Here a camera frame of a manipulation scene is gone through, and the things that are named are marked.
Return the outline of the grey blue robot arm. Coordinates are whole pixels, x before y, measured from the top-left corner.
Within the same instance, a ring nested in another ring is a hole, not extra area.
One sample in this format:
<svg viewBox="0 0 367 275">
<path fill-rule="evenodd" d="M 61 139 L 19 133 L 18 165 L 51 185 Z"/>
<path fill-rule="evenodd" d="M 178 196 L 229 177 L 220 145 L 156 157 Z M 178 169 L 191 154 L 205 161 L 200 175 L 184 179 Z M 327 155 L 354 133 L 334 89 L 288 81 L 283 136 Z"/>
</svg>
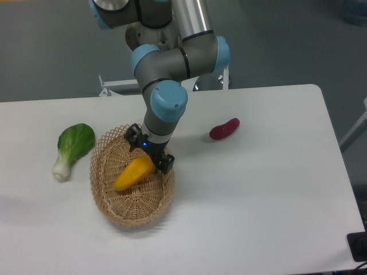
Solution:
<svg viewBox="0 0 367 275">
<path fill-rule="evenodd" d="M 132 150 L 142 149 L 167 174 L 174 157 L 165 148 L 188 102 L 181 83 L 225 69 L 229 45 L 215 35 L 205 1 L 90 1 L 89 6 L 103 29 L 138 23 L 154 32 L 173 30 L 160 40 L 136 34 L 131 68 L 147 111 L 142 125 L 130 126 L 124 136 Z"/>
</svg>

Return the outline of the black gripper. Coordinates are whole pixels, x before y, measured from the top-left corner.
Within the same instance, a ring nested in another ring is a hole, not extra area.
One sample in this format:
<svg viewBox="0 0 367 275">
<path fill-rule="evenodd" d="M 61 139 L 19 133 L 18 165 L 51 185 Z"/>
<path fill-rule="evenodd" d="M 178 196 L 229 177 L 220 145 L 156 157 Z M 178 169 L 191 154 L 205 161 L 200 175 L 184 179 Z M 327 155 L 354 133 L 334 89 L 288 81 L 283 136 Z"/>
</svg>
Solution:
<svg viewBox="0 0 367 275">
<path fill-rule="evenodd" d="M 154 173 L 159 171 L 166 175 L 173 168 L 175 157 L 170 154 L 165 154 L 165 148 L 168 141 L 164 143 L 154 143 L 148 140 L 148 135 L 143 134 L 137 123 L 129 126 L 124 134 L 124 139 L 128 142 L 130 152 L 140 148 L 149 155 L 154 163 Z"/>
</svg>

